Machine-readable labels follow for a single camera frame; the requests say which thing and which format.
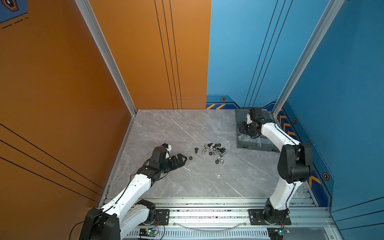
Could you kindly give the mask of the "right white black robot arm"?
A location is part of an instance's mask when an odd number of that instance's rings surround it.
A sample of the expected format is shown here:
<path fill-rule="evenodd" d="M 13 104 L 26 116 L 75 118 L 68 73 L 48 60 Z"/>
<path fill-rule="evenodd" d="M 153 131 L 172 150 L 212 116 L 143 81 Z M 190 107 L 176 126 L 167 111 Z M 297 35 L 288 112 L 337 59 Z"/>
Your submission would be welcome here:
<path fill-rule="evenodd" d="M 273 116 L 264 109 L 237 109 L 238 136 L 267 138 L 280 152 L 277 169 L 279 181 L 267 199 L 264 210 L 251 210 L 251 219 L 262 225 L 289 225 L 289 205 L 297 189 L 313 172 L 312 147 L 285 133 Z"/>

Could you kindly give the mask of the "silver wing nut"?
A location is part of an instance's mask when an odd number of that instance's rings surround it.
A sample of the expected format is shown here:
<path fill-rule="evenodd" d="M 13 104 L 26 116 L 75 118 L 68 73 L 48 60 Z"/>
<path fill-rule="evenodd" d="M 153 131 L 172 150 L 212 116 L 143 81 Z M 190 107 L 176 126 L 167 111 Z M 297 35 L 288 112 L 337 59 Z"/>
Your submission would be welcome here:
<path fill-rule="evenodd" d="M 202 154 L 206 154 L 209 151 L 210 147 L 207 144 L 204 144 L 204 148 L 202 150 Z"/>

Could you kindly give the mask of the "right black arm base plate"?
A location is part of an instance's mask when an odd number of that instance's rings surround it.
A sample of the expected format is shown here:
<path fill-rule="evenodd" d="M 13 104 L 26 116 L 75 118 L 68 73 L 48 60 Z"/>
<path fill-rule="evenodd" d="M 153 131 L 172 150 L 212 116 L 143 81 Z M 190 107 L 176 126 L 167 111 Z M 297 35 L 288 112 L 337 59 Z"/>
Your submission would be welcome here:
<path fill-rule="evenodd" d="M 248 214 L 252 226 L 281 224 L 289 226 L 292 224 L 291 218 L 289 216 L 289 210 L 266 211 L 265 209 L 249 209 Z"/>

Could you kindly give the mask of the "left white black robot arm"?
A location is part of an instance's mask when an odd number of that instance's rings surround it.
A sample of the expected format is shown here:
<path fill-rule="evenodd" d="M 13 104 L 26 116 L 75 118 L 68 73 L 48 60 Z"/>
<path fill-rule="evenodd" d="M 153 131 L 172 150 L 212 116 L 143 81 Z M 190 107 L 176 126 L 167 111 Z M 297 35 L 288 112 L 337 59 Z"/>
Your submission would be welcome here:
<path fill-rule="evenodd" d="M 158 226 L 165 227 L 161 216 L 156 213 L 156 205 L 140 197 L 155 182 L 169 172 L 183 167 L 188 157 L 171 154 L 172 147 L 162 144 L 155 147 L 152 156 L 130 176 L 127 186 L 110 202 L 100 208 L 92 208 L 80 222 L 81 240 L 122 240 L 139 225 L 149 226 L 151 235 Z"/>

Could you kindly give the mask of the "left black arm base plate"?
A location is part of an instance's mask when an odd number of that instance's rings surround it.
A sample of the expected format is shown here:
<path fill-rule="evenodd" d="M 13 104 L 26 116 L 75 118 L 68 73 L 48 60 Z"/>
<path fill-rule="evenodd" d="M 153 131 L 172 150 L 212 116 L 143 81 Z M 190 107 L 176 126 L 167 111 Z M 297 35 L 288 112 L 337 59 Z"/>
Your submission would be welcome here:
<path fill-rule="evenodd" d="M 170 219 L 169 209 L 155 209 L 151 210 L 147 219 L 140 223 L 139 226 L 155 226 L 160 224 L 161 226 L 167 226 Z"/>

